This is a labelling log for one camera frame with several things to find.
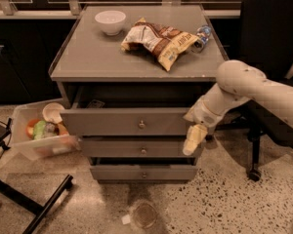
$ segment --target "snack bag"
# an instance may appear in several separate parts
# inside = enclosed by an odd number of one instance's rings
[[[137,50],[143,45],[169,71],[178,55],[192,45],[198,37],[172,26],[138,20],[121,43],[124,51]]]

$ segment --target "desk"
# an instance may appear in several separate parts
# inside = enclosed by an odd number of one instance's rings
[[[117,36],[105,36],[94,20],[110,9],[127,15]],[[50,68],[70,107],[63,121],[80,136],[94,179],[192,179],[204,142],[192,156],[182,153],[189,126],[183,116],[215,82],[226,54],[213,34],[202,53],[188,49],[167,72],[146,51],[120,49],[141,17],[189,33],[208,23],[200,6],[86,7]],[[105,106],[87,108],[93,99]]]

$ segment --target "floor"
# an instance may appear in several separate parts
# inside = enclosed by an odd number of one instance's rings
[[[0,120],[7,122],[13,110],[0,106]],[[262,178],[254,182],[246,176],[251,146],[245,134],[216,132],[200,154],[195,179],[185,183],[99,184],[80,151],[30,161],[14,148],[0,160],[0,179],[44,205],[68,174],[74,177],[36,228],[40,234],[292,233],[293,150],[264,136]],[[134,216],[143,204],[153,210],[148,228]],[[32,219],[0,194],[0,234],[22,233]]]

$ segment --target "office chair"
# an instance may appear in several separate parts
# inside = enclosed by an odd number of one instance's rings
[[[269,79],[293,86],[293,80],[284,78],[293,63],[293,0],[243,0],[237,54]],[[248,176],[258,181],[260,137],[266,134],[276,144],[293,148],[293,129],[253,100],[238,111],[239,119],[246,119],[248,139],[253,144]]]

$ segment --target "plastic bin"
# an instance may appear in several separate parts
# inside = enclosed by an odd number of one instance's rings
[[[42,109],[51,102],[57,102],[63,105],[62,99],[52,99],[19,105],[13,112],[11,146],[29,160],[79,150],[77,136],[52,136],[37,140],[30,139],[27,136],[25,130],[28,121],[35,118],[43,120]]]

